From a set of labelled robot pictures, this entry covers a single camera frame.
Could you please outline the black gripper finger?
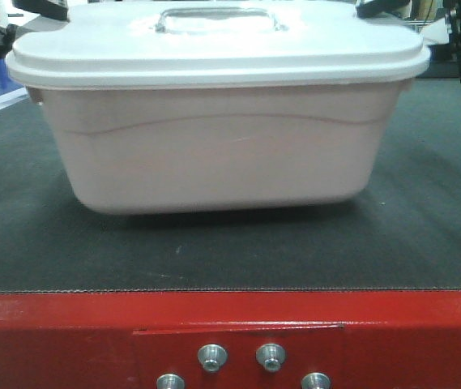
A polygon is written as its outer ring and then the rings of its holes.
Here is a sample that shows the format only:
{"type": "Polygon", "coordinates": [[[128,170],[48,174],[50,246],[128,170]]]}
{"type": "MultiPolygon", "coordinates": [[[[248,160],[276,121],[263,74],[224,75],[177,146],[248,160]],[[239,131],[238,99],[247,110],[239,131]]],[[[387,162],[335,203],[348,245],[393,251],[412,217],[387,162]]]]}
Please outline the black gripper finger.
{"type": "Polygon", "coordinates": [[[24,11],[41,15],[57,21],[68,20],[67,1],[51,0],[13,0],[12,5],[24,11]]]}

